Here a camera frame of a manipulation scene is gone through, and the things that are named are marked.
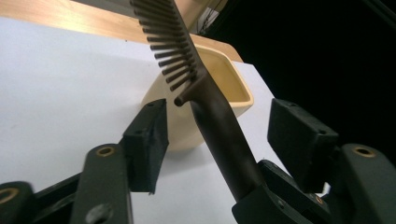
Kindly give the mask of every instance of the comb teeth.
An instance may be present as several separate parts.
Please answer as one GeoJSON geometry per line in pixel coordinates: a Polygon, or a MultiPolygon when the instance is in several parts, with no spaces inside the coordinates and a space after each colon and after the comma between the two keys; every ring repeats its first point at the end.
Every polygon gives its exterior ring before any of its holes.
{"type": "Polygon", "coordinates": [[[198,55],[173,0],[131,0],[134,13],[170,90],[197,76],[194,56],[198,55]]]}

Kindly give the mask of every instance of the dark area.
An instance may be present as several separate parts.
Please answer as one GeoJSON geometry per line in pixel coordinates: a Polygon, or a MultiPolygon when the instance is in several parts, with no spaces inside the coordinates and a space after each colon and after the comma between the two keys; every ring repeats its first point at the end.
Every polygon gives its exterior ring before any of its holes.
{"type": "Polygon", "coordinates": [[[374,147],[395,164],[396,17],[383,3],[388,14],[361,0],[230,0],[204,36],[234,46],[276,98],[334,129],[339,145],[374,147]]]}

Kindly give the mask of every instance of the beige cup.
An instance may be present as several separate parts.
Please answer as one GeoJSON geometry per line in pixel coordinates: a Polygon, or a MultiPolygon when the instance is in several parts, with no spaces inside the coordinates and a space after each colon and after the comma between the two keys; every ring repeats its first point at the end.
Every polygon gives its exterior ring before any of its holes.
{"type": "MultiPolygon", "coordinates": [[[[210,75],[230,103],[237,117],[241,116],[253,105],[253,95],[245,80],[237,71],[231,60],[220,51],[195,45],[210,75]]],[[[190,104],[178,107],[175,98],[183,90],[183,86],[175,91],[169,90],[170,85],[159,74],[149,88],[141,105],[165,98],[167,101],[168,150],[183,150],[198,147],[204,142],[192,114],[190,104]]]]}

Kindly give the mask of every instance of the white tabletop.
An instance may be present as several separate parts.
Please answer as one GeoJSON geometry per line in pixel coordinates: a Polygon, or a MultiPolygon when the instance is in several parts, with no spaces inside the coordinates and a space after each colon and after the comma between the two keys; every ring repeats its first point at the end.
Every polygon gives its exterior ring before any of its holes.
{"type": "MultiPolygon", "coordinates": [[[[0,184],[35,192],[82,170],[92,148],[118,143],[160,68],[148,45],[0,18],[0,184]]],[[[234,63],[255,103],[238,118],[256,161],[283,168],[266,135],[273,94],[234,63]]],[[[236,223],[233,196],[206,144],[167,152],[154,195],[132,193],[135,223],[236,223]]]]}

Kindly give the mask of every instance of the comb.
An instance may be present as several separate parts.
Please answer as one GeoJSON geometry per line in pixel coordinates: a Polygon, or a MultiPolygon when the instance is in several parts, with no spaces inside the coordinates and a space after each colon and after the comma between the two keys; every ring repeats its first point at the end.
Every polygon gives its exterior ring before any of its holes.
{"type": "Polygon", "coordinates": [[[238,202],[264,184],[233,110],[204,66],[173,0],[131,0],[174,103],[190,103],[195,122],[238,202]]]}

